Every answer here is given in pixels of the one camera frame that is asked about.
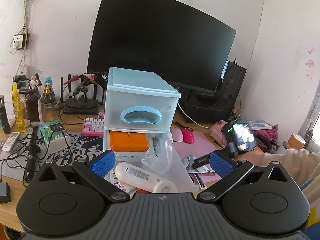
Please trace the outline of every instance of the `pink game controller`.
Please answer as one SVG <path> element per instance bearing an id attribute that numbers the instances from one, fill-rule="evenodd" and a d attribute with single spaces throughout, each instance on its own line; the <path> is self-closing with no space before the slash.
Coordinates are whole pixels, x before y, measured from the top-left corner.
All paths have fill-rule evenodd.
<path id="1" fill-rule="evenodd" d="M 220 120 L 217 121 L 211 128 L 210 128 L 210 136 L 215 139 L 222 147 L 227 146 L 227 140 L 224 136 L 221 128 L 228 122 Z"/>

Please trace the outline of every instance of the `wall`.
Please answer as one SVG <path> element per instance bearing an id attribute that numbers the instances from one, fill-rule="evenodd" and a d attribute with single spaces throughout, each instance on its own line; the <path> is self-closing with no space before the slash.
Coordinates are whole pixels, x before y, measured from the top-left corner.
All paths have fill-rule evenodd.
<path id="1" fill-rule="evenodd" d="M 298 132 L 320 78 L 320 0 L 265 0 L 243 87 L 247 120 L 279 125 L 279 140 Z"/>
<path id="2" fill-rule="evenodd" d="M 12 56 L 9 44 L 22 28 L 23 0 L 0 0 L 0 94 L 10 102 L 11 77 L 22 51 Z M 95 18 L 101 0 L 34 0 L 30 9 L 31 38 L 26 58 L 29 73 L 53 79 L 86 71 Z M 229 59 L 248 67 L 259 28 L 263 0 L 178 0 L 202 10 L 237 30 Z"/>

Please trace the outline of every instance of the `blue gripper pad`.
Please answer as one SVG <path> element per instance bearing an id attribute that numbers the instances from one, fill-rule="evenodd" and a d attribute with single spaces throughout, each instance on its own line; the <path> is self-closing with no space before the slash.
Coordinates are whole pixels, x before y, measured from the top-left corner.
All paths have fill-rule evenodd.
<path id="1" fill-rule="evenodd" d="M 87 166 L 90 170 L 104 178 L 109 171 L 116 165 L 116 155 L 113 151 L 107 150 L 91 161 L 88 162 Z"/>
<path id="2" fill-rule="evenodd" d="M 214 151 L 210 154 L 210 166 L 221 178 L 235 170 L 230 162 L 215 154 Z"/>

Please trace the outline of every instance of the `curved black monitor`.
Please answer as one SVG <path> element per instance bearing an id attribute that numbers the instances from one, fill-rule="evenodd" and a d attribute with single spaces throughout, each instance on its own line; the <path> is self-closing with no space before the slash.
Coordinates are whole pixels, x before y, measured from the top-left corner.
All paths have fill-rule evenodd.
<path id="1" fill-rule="evenodd" d="M 87 73 L 107 75 L 116 66 L 213 91 L 235 35 L 226 24 L 175 0 L 102 0 Z"/>

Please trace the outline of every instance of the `metal screw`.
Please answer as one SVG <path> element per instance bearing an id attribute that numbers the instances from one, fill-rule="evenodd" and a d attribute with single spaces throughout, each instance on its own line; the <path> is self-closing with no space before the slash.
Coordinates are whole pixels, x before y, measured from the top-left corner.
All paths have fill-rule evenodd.
<path id="1" fill-rule="evenodd" d="M 125 192 L 114 192 L 111 194 L 111 198 L 114 200 L 124 200 L 127 198 L 127 194 Z"/>
<path id="2" fill-rule="evenodd" d="M 212 192 L 201 192 L 199 194 L 199 198 L 201 198 L 202 200 L 213 200 L 216 198 L 215 193 Z"/>

